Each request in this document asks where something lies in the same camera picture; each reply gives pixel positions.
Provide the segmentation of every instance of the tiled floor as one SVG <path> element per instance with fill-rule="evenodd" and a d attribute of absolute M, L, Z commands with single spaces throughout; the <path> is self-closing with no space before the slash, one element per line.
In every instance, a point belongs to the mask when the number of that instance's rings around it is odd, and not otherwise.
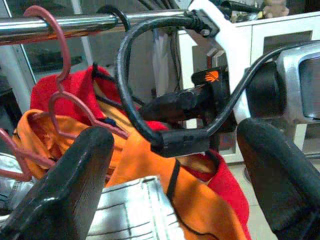
<path fill-rule="evenodd" d="M 312 163 L 315 168 L 320 171 L 320 160 L 313 160 Z M 277 240 L 276 236 L 271 232 L 266 218 L 258 205 L 252 185 L 244 176 L 245 165 L 230 165 L 229 168 L 240 184 L 250 205 L 248 227 L 252 240 Z"/>

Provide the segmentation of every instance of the clothes rack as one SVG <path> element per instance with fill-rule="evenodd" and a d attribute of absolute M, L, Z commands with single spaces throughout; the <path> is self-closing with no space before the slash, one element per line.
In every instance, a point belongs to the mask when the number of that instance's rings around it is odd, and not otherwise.
<path fill-rule="evenodd" d="M 186 10 L 157 10 L 127 14 L 132 25 L 156 17 L 181 15 Z M 61 16 L 56 18 L 66 38 L 94 35 L 107 30 L 124 31 L 122 22 L 112 14 Z M 46 22 L 38 17 L 0 18 L 0 46 L 21 44 L 25 41 L 43 42 L 57 39 Z"/>

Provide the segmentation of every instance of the chrome pipe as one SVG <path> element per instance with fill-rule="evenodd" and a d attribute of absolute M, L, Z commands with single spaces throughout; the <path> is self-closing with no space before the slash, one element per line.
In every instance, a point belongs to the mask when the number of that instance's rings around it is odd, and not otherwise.
<path fill-rule="evenodd" d="M 158 10 L 128 14 L 132 25 L 150 18 L 182 15 L 185 10 Z M 112 14 L 73 15 L 56 18 L 66 38 L 82 37 L 111 30 L 124 31 L 121 20 Z M 47 23 L 38 17 L 0 18 L 0 46 L 57 39 Z"/>

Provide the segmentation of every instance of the pink hanger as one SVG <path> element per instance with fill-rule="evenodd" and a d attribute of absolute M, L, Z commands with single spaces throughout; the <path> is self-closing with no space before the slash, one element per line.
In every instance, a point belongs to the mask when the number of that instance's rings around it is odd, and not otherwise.
<path fill-rule="evenodd" d="M 99 127 L 107 128 L 112 133 L 117 134 L 118 136 L 120 136 L 124 139 L 127 139 L 128 138 L 127 132 L 125 132 L 124 130 L 121 130 L 118 127 L 114 127 L 110 124 L 103 123 L 103 122 L 97 120 L 95 118 L 94 114 L 91 112 L 91 110 L 88 108 L 88 106 L 83 101 L 81 101 L 75 95 L 64 90 L 64 87 L 62 85 L 62 81 L 69 75 L 69 72 L 71 69 L 71 58 L 70 58 L 70 51 L 69 51 L 69 48 L 67 45 L 67 41 L 66 41 L 64 32 L 62 31 L 62 29 L 59 26 L 56 19 L 46 9 L 44 9 L 40 6 L 37 6 L 37 5 L 33 5 L 29 8 L 27 8 L 23 15 L 26 17 L 41 17 L 48 24 L 50 24 L 50 26 L 56 32 L 57 39 L 60 42 L 61 52 L 62 52 L 62 57 L 63 57 L 62 73 L 56 77 L 56 84 L 57 84 L 58 91 L 55 92 L 49 99 L 49 103 L 48 103 L 49 104 L 49 106 L 48 106 L 49 112 L 43 113 L 43 114 L 40 113 L 40 115 L 35 116 L 35 118 L 38 118 L 40 116 L 49 115 L 52 120 L 52 123 L 54 125 L 54 128 L 59 135 L 65 137 L 65 138 L 75 139 L 77 136 L 62 132 L 59 129 L 58 121 L 57 121 L 57 118 L 55 115 L 55 108 L 54 108 L 55 102 L 60 98 L 64 98 L 64 99 L 68 99 L 68 100 L 72 101 L 73 103 L 75 103 L 87 115 L 92 126 L 99 126 Z"/>
<path fill-rule="evenodd" d="M 15 158 L 22 170 L 22 173 L 19 173 L 19 172 L 0 169 L 0 176 L 6 177 L 6 178 L 12 178 L 12 179 L 16 179 L 18 181 L 24 181 L 24 182 L 30 181 L 32 174 L 28 168 L 25 158 L 28 158 L 31 161 L 35 162 L 36 164 L 47 167 L 47 168 L 51 168 L 52 166 L 55 165 L 55 162 L 50 159 L 47 159 L 45 157 L 39 156 L 37 154 L 34 154 L 32 152 L 29 152 L 22 148 L 17 147 L 15 142 L 10 138 L 7 132 L 2 128 L 0 128 L 0 138 L 9 146 L 12 153 L 15 155 Z"/>

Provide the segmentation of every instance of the stuffed toy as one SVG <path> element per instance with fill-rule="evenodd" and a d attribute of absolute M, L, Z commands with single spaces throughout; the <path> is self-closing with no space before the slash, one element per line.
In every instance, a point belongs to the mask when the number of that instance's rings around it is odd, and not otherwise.
<path fill-rule="evenodd" d="M 289 14 L 286 0 L 264 0 L 263 15 L 267 19 L 284 17 Z"/>

